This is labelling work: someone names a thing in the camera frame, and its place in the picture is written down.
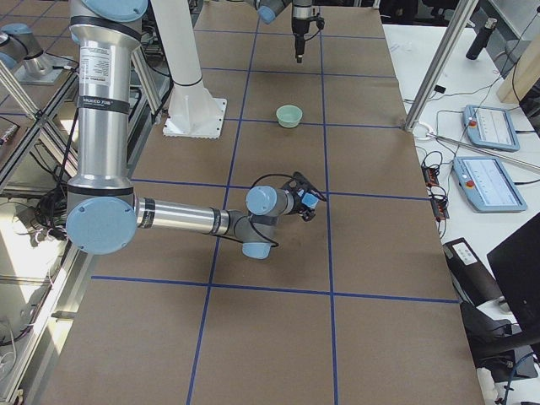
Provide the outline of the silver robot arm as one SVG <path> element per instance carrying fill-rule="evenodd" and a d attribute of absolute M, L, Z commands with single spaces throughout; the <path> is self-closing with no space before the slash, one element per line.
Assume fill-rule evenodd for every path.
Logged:
<path fill-rule="evenodd" d="M 154 14 L 172 86 L 168 136 L 217 138 L 227 102 L 203 83 L 192 17 L 185 1 L 73 1 L 70 30 L 79 44 L 78 168 L 67 186 L 67 235 L 93 255 L 119 251 L 137 229 L 169 228 L 238 241 L 251 258 L 276 246 L 278 219 L 314 218 L 324 197 L 302 174 L 281 187 L 255 181 L 245 212 L 163 202 L 134 193 L 127 174 L 130 72 L 142 19 Z"/>
<path fill-rule="evenodd" d="M 302 63 L 305 55 L 306 36 L 309 33 L 312 23 L 316 23 L 320 30 L 320 25 L 324 25 L 324 19 L 320 19 L 320 14 L 315 13 L 312 1 L 285 1 L 285 0 L 253 0 L 246 1 L 252 6 L 265 24 L 271 24 L 290 4 L 291 30 L 294 35 L 294 57 L 297 63 Z"/>

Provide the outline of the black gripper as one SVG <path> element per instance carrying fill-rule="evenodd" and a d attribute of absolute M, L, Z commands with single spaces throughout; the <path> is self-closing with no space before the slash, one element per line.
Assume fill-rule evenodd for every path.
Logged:
<path fill-rule="evenodd" d="M 309 201 L 310 197 L 309 192 L 293 194 L 293 207 L 291 208 L 291 214 L 298 214 L 303 221 L 309 222 L 316 216 L 316 210 L 314 208 L 309 208 L 306 203 Z"/>
<path fill-rule="evenodd" d="M 293 17 L 291 19 L 292 32 L 294 34 L 294 57 L 297 63 L 305 53 L 305 37 L 307 34 L 307 19 Z"/>

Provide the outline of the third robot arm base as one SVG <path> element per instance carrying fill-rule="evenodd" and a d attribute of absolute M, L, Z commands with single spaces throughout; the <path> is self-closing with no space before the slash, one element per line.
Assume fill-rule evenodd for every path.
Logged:
<path fill-rule="evenodd" d="M 63 70 L 62 59 L 45 53 L 27 24 L 1 27 L 1 61 L 21 84 L 53 85 Z"/>

